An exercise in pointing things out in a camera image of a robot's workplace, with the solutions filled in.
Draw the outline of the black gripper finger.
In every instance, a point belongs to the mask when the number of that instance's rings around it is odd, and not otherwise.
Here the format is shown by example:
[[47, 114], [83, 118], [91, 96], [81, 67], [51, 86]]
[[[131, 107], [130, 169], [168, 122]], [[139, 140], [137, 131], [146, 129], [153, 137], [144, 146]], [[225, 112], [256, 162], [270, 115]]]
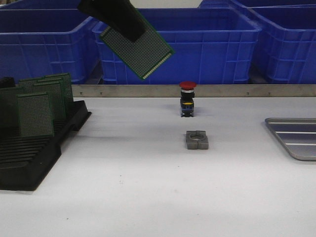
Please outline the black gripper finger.
[[128, 0], [81, 0], [77, 9], [106, 23], [131, 42], [146, 32], [145, 23]]

